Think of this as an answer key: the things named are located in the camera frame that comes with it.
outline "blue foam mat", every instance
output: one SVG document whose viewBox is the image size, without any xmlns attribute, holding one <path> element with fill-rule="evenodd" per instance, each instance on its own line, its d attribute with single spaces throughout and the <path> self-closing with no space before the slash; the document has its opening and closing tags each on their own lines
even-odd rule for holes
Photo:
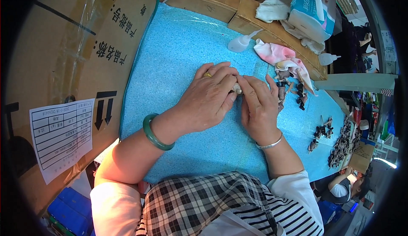
<svg viewBox="0 0 408 236">
<path fill-rule="evenodd" d="M 147 114 L 162 113 L 174 106 L 204 63 L 230 61 L 241 75 L 265 80 L 268 64 L 254 52 L 254 40 L 242 53 L 227 49 L 228 42 L 239 35 L 228 29 L 226 23 L 160 3 L 129 81 L 121 139 L 139 130 Z M 269 74 L 276 75 L 273 66 L 269 67 Z M 289 93 L 285 108 L 278 115 L 278 127 L 299 155 L 311 181 L 338 170 L 329 170 L 327 158 L 344 116 L 324 91 L 317 94 L 317 97 L 309 95 L 302 111 L 296 104 L 297 95 Z M 155 183 L 175 175 L 238 170 L 259 177 L 262 183 L 268 182 L 265 157 L 240 123 L 240 104 L 238 98 L 219 125 L 181 137 L 172 150 L 160 157 L 145 181 Z M 308 154 L 315 128 L 321 125 L 320 115 L 324 120 L 333 116 L 333 135 L 331 139 L 322 138 L 318 148 Z"/>
</svg>

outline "hand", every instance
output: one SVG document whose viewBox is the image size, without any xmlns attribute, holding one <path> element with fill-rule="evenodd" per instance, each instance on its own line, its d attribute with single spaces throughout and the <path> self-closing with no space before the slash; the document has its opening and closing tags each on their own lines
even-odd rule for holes
<svg viewBox="0 0 408 236">
<path fill-rule="evenodd" d="M 241 123 L 249 135 L 260 146 L 278 141 L 281 131 L 276 127 L 278 117 L 278 87 L 273 79 L 266 75 L 271 87 L 254 76 L 238 76 L 244 96 L 241 105 Z"/>
<path fill-rule="evenodd" d="M 197 70 L 180 101 L 171 108 L 183 118 L 178 124 L 182 135 L 216 126 L 232 108 L 237 94 L 229 91 L 237 82 L 238 71 L 230 65 L 230 62 L 209 63 Z M 203 76 L 205 72 L 212 77 Z"/>
<path fill-rule="evenodd" d="M 348 175 L 351 175 L 352 173 L 353 173 L 353 168 L 352 167 L 347 167 L 346 168 L 346 171 L 344 172 L 344 174 L 346 175 L 346 176 L 348 176 Z"/>
</svg>

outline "white glue bottle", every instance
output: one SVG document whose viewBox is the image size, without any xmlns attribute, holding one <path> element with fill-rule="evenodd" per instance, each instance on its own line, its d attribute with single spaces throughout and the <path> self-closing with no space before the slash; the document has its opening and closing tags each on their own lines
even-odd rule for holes
<svg viewBox="0 0 408 236">
<path fill-rule="evenodd" d="M 331 64 L 334 60 L 337 60 L 337 58 L 340 58 L 341 56 L 332 55 L 329 53 L 323 53 L 323 54 L 318 55 L 317 57 L 319 59 L 320 65 L 325 66 L 325 65 Z"/>
<path fill-rule="evenodd" d="M 228 49 L 231 50 L 232 52 L 241 53 L 248 47 L 251 38 L 260 31 L 262 31 L 262 29 L 254 31 L 250 35 L 236 37 L 235 39 L 231 40 L 228 43 Z"/>
</svg>

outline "white cloth rag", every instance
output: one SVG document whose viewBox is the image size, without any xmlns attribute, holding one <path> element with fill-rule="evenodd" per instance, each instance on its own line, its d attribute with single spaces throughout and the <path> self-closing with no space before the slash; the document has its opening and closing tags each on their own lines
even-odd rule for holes
<svg viewBox="0 0 408 236">
<path fill-rule="evenodd" d="M 292 0 L 265 0 L 256 9 L 255 17 L 266 23 L 273 20 L 284 20 L 290 13 L 290 2 Z"/>
<path fill-rule="evenodd" d="M 264 43 L 261 39 L 256 40 L 254 49 L 262 60 L 275 66 L 275 70 L 289 70 L 294 78 L 303 82 L 309 92 L 316 95 L 306 66 L 302 60 L 295 57 L 296 53 L 293 50 L 282 45 Z"/>
<path fill-rule="evenodd" d="M 324 49 L 326 48 L 326 45 L 323 43 L 317 43 L 311 38 L 309 38 L 303 31 L 297 29 L 293 25 L 291 25 L 288 20 L 280 20 L 283 28 L 285 31 L 290 33 L 291 35 L 295 36 L 296 38 L 300 39 L 300 44 L 302 46 L 309 48 L 313 53 L 316 55 L 320 55 Z"/>
</svg>

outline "silver bracelet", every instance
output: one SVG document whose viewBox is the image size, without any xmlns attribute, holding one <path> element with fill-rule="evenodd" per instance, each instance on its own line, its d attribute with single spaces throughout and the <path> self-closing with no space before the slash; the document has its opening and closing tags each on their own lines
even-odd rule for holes
<svg viewBox="0 0 408 236">
<path fill-rule="evenodd" d="M 283 132 L 281 131 L 281 137 L 278 139 L 277 142 L 272 143 L 272 144 L 270 144 L 268 146 L 259 146 L 258 143 L 255 142 L 255 145 L 256 145 L 257 148 L 262 149 L 262 150 L 263 149 L 268 149 L 268 148 L 276 146 L 282 140 L 282 137 L 283 137 Z"/>
</svg>

